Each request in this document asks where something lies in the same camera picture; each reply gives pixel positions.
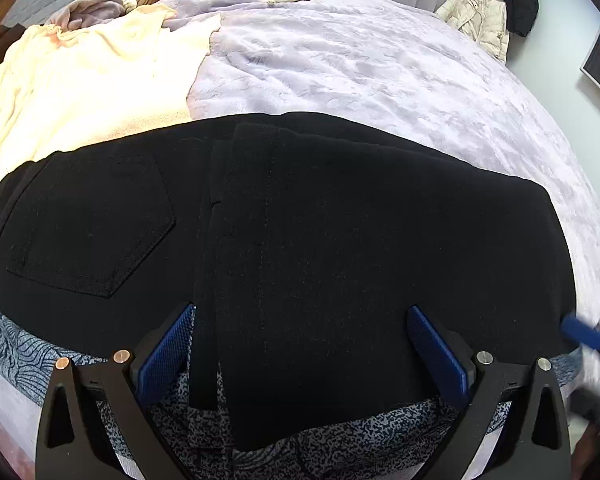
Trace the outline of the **cream puffer jacket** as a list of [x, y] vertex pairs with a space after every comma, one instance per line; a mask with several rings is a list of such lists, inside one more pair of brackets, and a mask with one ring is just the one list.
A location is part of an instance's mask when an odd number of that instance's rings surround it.
[[498, 61], [506, 63], [509, 31], [503, 0], [446, 0], [434, 14]]

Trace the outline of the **blue grey patterned garment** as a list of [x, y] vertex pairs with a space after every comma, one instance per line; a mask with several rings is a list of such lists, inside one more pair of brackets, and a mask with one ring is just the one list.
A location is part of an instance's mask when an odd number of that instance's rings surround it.
[[136, 296], [55, 289], [0, 311], [0, 375], [41, 403], [53, 362], [95, 364], [170, 323], [143, 395], [199, 479], [367, 479], [414, 466], [454, 418], [407, 335], [422, 307], [475, 349], [528, 364], [547, 356], [568, 384], [578, 352], [558, 324], [572, 287]]

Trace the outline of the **grey mauve garment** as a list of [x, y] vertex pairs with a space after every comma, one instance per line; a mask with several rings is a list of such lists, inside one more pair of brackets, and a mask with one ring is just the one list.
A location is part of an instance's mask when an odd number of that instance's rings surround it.
[[135, 9], [135, 0], [73, 0], [53, 13], [45, 22], [62, 32], [105, 24]]

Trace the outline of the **black pants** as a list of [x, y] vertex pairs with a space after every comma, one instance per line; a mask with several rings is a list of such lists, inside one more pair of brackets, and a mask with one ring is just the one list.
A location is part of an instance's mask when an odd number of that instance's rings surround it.
[[27, 162], [0, 183], [0, 312], [104, 358], [181, 306], [190, 405], [236, 448], [429, 398], [411, 308], [505, 363], [569, 353], [567, 243], [538, 184], [337, 117], [250, 114]]

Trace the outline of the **lavender plush bed cover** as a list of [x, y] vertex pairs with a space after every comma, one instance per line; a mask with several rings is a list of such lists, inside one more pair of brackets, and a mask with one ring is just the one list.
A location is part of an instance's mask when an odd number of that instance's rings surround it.
[[221, 18], [189, 90], [190, 119], [313, 110], [543, 185], [569, 244], [580, 315], [600, 321], [595, 193], [554, 118], [473, 42], [389, 0], [162, 5], [175, 13], [170, 30]]

